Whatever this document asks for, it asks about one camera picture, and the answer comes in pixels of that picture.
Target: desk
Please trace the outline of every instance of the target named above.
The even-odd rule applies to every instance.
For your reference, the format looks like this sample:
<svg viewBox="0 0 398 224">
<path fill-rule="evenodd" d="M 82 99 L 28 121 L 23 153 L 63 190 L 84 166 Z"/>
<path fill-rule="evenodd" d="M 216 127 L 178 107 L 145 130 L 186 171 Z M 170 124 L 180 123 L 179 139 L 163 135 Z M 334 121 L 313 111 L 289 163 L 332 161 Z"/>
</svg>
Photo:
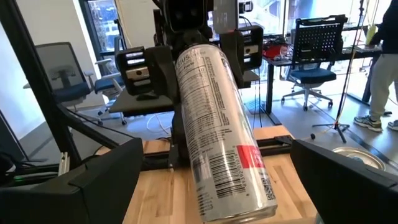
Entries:
<svg viewBox="0 0 398 224">
<path fill-rule="evenodd" d="M 130 95 L 126 89 L 118 96 L 114 104 L 109 108 L 110 113 L 122 112 L 125 117 L 151 113 L 173 111 L 172 101 L 166 96 L 160 96 L 155 100 L 137 101 L 138 96 Z"/>
<path fill-rule="evenodd" d="M 255 129 L 257 139 L 290 134 L 283 126 Z M 167 151 L 166 141 L 144 141 L 144 153 Z M 275 216 L 254 223 L 314 224 L 316 209 L 288 154 L 263 157 L 278 201 Z M 198 205 L 190 169 L 141 172 L 124 218 L 125 224 L 199 224 Z"/>
<path fill-rule="evenodd" d="M 377 58 L 381 54 L 381 49 L 377 50 L 367 50 L 364 52 L 356 52 L 355 53 L 355 58 L 368 58 L 368 57 L 373 57 Z M 274 69 L 276 67 L 283 67 L 283 66 L 290 66 L 292 65 L 291 60 L 281 60 L 281 61 L 273 61 L 268 58 L 264 58 L 267 63 L 268 63 L 268 72 L 267 72 L 267 93 L 266 93 L 266 102 L 264 105 L 264 111 L 266 112 L 266 115 L 271 119 L 271 121 L 275 125 L 281 125 L 282 123 L 277 119 L 277 117 L 272 113 L 272 91 L 273 91 L 273 84 L 274 84 Z M 351 51 L 343 51 L 342 54 L 340 54 L 336 61 L 339 60 L 349 60 L 351 59 Z M 363 103 L 367 103 L 370 99 L 370 78 L 372 76 L 372 70 L 369 73 L 368 77 L 368 82 L 366 83 L 365 91 L 364 91 L 364 96 L 363 96 Z"/>
</svg>

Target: black metal frame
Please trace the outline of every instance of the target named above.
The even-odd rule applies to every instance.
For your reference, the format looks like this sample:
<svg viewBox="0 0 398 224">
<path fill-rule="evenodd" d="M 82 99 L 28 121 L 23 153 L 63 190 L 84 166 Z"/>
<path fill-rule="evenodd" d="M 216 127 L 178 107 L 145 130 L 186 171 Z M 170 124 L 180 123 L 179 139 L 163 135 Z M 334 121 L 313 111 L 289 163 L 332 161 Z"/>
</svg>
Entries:
<svg viewBox="0 0 398 224">
<path fill-rule="evenodd" d="M 16 0 L 0 1 L 0 22 L 60 152 L 67 152 L 70 157 L 70 168 L 78 167 L 81 164 L 81 157 L 68 127 L 110 149 L 118 146 L 118 143 L 89 128 L 81 120 L 72 116 L 65 107 L 57 104 Z"/>
</svg>

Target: blue office chair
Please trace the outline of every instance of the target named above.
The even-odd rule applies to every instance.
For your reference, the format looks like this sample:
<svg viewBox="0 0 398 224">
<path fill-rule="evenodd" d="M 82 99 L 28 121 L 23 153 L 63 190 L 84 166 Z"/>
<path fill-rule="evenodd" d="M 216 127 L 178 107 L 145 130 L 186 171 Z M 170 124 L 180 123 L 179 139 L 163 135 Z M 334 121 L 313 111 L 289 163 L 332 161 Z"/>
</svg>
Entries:
<svg viewBox="0 0 398 224">
<path fill-rule="evenodd" d="M 82 72 L 72 45 L 69 42 L 42 44 L 36 46 L 36 51 L 49 78 L 55 101 L 66 107 L 73 106 L 82 117 L 102 125 L 100 118 L 83 114 L 76 108 L 91 93 L 90 86 L 94 86 L 91 76 L 94 73 Z"/>
<path fill-rule="evenodd" d="M 334 65 L 334 59 L 341 54 L 341 32 L 346 21 L 345 15 L 296 20 L 296 29 L 292 31 L 292 66 L 285 79 L 294 82 L 295 86 L 302 87 L 303 90 L 283 96 L 282 102 L 287 96 L 304 94 L 304 111 L 308 110 L 310 95 L 326 99 L 329 101 L 328 106 L 333 106 L 331 98 L 323 96 L 320 90 L 313 88 L 336 80 L 336 74 L 330 69 Z M 327 69 L 320 68 L 322 62 L 330 62 Z"/>
<path fill-rule="evenodd" d="M 116 55 L 120 51 L 121 48 L 121 39 L 122 37 L 116 36 L 114 38 L 114 55 Z M 109 103 L 105 105 L 104 111 L 100 109 L 98 111 L 98 116 L 104 116 L 109 114 L 109 108 L 116 101 L 116 98 L 122 93 L 123 88 L 125 86 L 122 76 L 119 72 L 119 68 L 117 63 L 115 63 L 112 59 L 104 59 L 97 61 L 96 65 L 102 66 L 103 70 L 107 75 L 103 75 L 101 79 L 95 81 L 94 91 L 96 94 L 102 93 L 104 96 L 108 97 Z M 127 124 L 123 113 L 120 113 L 120 117 L 122 120 L 122 125 Z"/>
</svg>

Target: wooden table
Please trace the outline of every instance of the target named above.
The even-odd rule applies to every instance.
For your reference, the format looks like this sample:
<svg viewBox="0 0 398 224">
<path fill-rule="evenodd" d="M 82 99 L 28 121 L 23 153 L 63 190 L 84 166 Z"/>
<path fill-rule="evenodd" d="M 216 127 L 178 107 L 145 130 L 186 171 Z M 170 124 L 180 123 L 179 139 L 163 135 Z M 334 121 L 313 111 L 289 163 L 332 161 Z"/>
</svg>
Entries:
<svg viewBox="0 0 398 224">
<path fill-rule="evenodd" d="M 283 126 L 255 129 L 257 139 L 290 134 Z M 166 141 L 144 141 L 144 153 L 168 151 Z M 263 158 L 278 201 L 276 215 L 254 223 L 314 223 L 316 209 L 306 193 L 290 156 Z M 141 172 L 136 190 L 124 218 L 125 224 L 197 224 L 195 183 L 190 169 Z"/>
</svg>

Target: energy drink can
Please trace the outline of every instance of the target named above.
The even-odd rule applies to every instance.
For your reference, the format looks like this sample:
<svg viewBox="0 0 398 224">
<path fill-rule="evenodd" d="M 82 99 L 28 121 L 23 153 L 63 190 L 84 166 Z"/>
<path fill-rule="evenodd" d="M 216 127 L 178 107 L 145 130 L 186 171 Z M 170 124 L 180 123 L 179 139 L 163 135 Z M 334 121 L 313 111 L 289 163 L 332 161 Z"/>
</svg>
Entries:
<svg viewBox="0 0 398 224">
<path fill-rule="evenodd" d="M 275 215 L 277 201 L 225 54 L 195 45 L 175 70 L 202 220 L 244 223 Z"/>
</svg>

